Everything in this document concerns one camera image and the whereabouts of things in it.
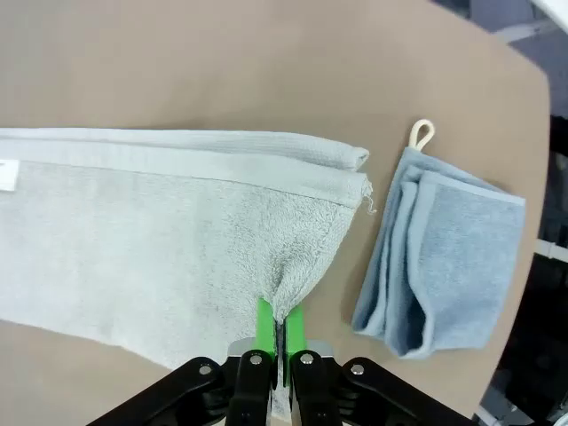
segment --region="tabletop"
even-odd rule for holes
[[[367,356],[471,416],[530,267],[548,158],[544,74],[425,0],[0,0],[0,126],[283,130],[370,151],[360,209],[304,300],[309,338]],[[491,342],[403,361],[349,326],[412,123],[426,154],[526,198],[515,277]],[[0,323],[3,424],[85,423],[167,373],[117,348]],[[27,407],[33,404],[35,410]]]

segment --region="towel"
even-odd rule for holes
[[[405,359],[487,344],[525,221],[524,199],[423,154],[433,135],[413,127],[352,317]]]
[[[367,156],[290,133],[0,130],[20,166],[0,191],[0,318],[223,363],[259,297],[282,322],[320,280],[371,194]]]

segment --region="white tag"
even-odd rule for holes
[[[0,158],[0,191],[15,191],[20,162]]]

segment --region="towel loop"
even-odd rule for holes
[[[428,132],[422,139],[418,140],[418,133],[420,132],[420,129],[422,127],[426,127]],[[414,126],[412,126],[412,129],[410,130],[410,138],[408,138],[408,146],[421,151],[426,146],[426,144],[428,144],[428,142],[430,142],[431,139],[434,138],[435,133],[436,128],[434,127],[434,123],[430,120],[422,118],[421,120],[415,122]]]

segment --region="screw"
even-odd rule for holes
[[[208,375],[211,371],[213,371],[213,370],[211,370],[210,366],[205,365],[205,366],[199,367],[199,374],[200,375]]]
[[[351,367],[351,372],[355,375],[362,375],[363,373],[365,373],[365,368],[359,364],[353,364],[353,366]]]
[[[260,355],[253,355],[252,357],[250,357],[250,363],[253,366],[257,366],[258,364],[260,364],[261,362],[263,362],[263,359]]]
[[[300,357],[300,361],[302,361],[302,364],[306,364],[309,366],[313,362],[313,356],[310,355],[309,353],[305,353]]]

